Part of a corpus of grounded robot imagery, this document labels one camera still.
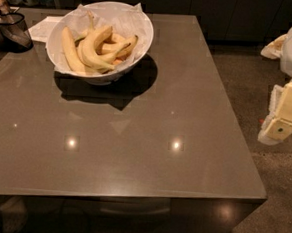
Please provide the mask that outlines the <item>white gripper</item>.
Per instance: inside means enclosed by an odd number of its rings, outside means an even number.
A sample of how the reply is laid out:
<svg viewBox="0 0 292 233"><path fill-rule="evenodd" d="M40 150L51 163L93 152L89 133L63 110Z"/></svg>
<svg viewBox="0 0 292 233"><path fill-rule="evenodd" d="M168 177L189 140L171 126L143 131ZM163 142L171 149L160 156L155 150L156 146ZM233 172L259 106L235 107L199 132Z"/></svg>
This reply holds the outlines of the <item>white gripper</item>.
<svg viewBox="0 0 292 233"><path fill-rule="evenodd" d="M281 35L261 50L268 59L279 59L287 35ZM269 101L269 113L258 134L258 141L265 145L282 143L292 135L292 80L285 86L275 85Z"/></svg>

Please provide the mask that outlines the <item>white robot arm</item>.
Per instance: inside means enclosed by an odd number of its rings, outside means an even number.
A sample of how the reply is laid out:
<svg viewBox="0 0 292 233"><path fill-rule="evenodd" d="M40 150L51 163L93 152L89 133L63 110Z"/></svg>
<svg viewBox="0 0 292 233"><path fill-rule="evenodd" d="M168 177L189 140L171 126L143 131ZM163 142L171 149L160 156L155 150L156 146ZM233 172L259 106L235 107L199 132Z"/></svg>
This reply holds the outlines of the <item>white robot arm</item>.
<svg viewBox="0 0 292 233"><path fill-rule="evenodd" d="M281 71L291 77L285 86L273 87L269 113L258 134L258 141L261 143L276 145L292 134L292 27L286 34L265 46L261 55L279 59Z"/></svg>

